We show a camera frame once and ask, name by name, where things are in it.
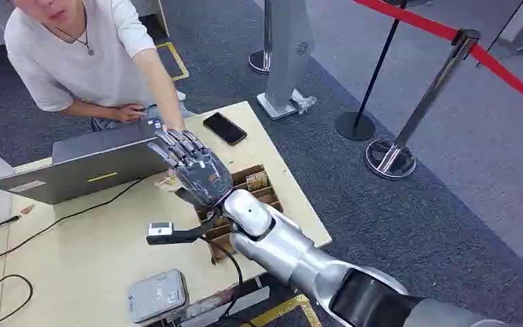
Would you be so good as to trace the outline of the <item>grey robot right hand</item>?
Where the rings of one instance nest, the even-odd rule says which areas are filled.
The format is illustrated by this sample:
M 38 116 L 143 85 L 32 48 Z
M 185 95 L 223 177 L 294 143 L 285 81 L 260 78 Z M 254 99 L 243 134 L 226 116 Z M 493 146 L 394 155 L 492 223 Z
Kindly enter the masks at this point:
M 180 198 L 198 208 L 213 208 L 232 192 L 233 180 L 225 164 L 191 131 L 158 129 L 155 136 L 157 140 L 147 146 L 179 180 Z

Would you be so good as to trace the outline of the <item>person's right hand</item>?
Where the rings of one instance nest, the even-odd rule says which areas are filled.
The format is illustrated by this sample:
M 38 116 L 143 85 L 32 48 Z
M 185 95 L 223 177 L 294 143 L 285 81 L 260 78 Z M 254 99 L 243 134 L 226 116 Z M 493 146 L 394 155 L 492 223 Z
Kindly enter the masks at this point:
M 127 104 L 118 108 L 113 108 L 110 114 L 110 119 L 122 123 L 129 123 L 140 120 L 146 116 L 147 113 L 141 105 Z

